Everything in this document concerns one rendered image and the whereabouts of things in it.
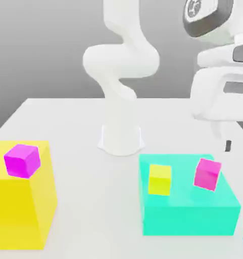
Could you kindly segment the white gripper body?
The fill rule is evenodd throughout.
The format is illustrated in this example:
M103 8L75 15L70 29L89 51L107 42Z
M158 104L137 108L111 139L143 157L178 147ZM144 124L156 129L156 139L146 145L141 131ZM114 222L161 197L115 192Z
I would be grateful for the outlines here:
M243 121L243 94L225 93L227 82L243 82L243 67L203 68L195 74L190 92L194 118Z

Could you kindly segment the small pink cube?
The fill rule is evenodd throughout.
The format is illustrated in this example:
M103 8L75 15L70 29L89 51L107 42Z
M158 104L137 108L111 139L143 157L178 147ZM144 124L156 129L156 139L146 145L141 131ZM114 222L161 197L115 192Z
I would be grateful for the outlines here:
M196 167L193 184L197 187L215 191L222 163L201 158Z

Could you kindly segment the small yellow cube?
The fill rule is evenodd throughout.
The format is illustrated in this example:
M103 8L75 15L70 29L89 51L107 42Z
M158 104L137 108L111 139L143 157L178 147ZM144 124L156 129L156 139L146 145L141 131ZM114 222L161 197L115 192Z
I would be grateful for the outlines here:
M169 196L171 189L171 166L150 165L148 193Z

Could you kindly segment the small magenta cube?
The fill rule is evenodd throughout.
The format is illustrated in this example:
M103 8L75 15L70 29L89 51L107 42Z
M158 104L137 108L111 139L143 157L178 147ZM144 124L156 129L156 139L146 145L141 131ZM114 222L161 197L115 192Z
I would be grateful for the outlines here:
M28 179L41 166L37 146L17 144L4 155L7 173L10 176Z

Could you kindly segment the large turquoise box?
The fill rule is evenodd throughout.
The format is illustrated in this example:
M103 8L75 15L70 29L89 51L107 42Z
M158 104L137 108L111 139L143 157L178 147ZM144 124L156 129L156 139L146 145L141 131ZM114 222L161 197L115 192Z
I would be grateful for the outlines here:
M215 191L194 186L201 158L211 154L140 154L138 189L142 233L145 236L231 236L241 205L220 174ZM148 193L150 165L171 166L169 196Z

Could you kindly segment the large yellow box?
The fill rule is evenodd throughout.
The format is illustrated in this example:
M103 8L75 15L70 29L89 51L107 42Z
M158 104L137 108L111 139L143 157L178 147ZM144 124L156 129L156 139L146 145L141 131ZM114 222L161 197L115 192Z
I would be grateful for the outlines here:
M41 166L28 179L7 173L4 155L17 144L37 146ZM42 250L57 208L48 141L0 141L0 250Z

